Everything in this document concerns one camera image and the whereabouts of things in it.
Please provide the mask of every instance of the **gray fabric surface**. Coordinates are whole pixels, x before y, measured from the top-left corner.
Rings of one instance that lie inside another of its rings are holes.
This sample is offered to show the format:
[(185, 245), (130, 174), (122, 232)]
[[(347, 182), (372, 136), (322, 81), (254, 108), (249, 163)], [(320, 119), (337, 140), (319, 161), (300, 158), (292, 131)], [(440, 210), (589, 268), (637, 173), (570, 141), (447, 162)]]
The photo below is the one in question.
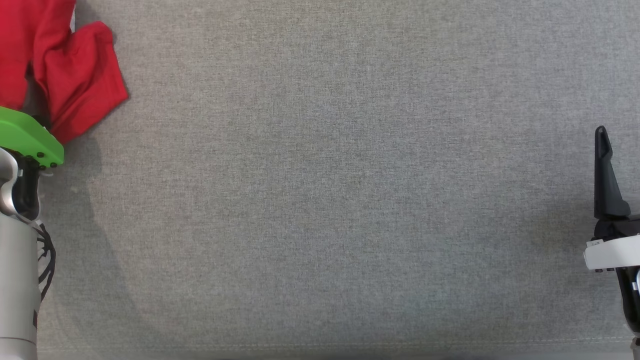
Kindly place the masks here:
[(599, 124), (640, 210), (638, 2), (76, 16), (115, 32), (131, 99), (44, 181), (42, 359), (628, 347), (582, 251)]

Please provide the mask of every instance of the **white plastic part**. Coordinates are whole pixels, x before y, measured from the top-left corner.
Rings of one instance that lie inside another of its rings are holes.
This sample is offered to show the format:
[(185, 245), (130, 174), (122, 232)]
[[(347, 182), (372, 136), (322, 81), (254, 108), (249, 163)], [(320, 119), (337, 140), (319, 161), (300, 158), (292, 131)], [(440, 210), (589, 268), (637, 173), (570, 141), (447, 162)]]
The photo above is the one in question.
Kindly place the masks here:
[(584, 262), (590, 270), (640, 266), (640, 235), (590, 241), (584, 251)]
[(0, 213), (0, 360), (37, 359), (37, 233)]

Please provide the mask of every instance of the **garment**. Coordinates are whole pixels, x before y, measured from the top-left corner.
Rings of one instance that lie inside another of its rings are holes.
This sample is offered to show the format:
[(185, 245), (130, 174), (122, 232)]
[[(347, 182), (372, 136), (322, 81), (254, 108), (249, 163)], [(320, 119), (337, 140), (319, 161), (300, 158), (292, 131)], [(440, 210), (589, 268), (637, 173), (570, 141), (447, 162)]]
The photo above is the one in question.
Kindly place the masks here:
[(0, 106), (20, 110), (33, 66), (51, 116), (66, 143), (102, 120), (128, 95), (102, 22), (72, 33), (75, 0), (0, 0)]

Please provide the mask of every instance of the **green bracket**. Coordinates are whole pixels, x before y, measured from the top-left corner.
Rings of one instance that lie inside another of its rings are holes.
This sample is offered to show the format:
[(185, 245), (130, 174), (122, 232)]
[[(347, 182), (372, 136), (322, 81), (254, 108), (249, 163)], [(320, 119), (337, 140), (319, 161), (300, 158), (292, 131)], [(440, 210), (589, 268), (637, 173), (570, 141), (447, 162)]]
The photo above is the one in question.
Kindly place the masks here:
[(31, 156), (41, 166), (61, 165), (65, 149), (36, 119), (0, 106), (0, 147)]

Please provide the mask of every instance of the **red fabric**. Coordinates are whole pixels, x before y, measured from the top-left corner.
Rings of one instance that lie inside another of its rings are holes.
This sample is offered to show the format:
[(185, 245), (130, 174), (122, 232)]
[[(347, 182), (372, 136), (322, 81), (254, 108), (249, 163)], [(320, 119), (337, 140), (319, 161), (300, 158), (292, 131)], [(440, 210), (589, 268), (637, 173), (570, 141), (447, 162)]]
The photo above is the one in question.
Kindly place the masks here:
[(75, 33), (76, 0), (0, 0), (0, 106), (20, 110), (29, 63), (47, 97), (51, 133), (61, 142), (83, 134), (128, 95), (101, 22)]

